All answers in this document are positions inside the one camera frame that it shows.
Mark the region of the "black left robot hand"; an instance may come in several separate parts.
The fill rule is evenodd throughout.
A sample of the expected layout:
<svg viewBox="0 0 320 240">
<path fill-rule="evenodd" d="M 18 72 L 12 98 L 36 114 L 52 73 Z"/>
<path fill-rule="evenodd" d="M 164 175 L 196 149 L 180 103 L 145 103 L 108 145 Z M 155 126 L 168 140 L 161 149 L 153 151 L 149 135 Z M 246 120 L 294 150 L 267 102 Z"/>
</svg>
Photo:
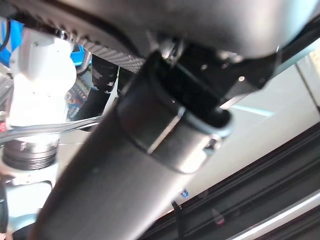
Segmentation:
<svg viewBox="0 0 320 240">
<path fill-rule="evenodd" d="M 144 59 L 53 189 L 35 240 L 137 239 L 230 134 L 219 109 L 270 79 L 315 0 L 7 0 Z"/>
</svg>

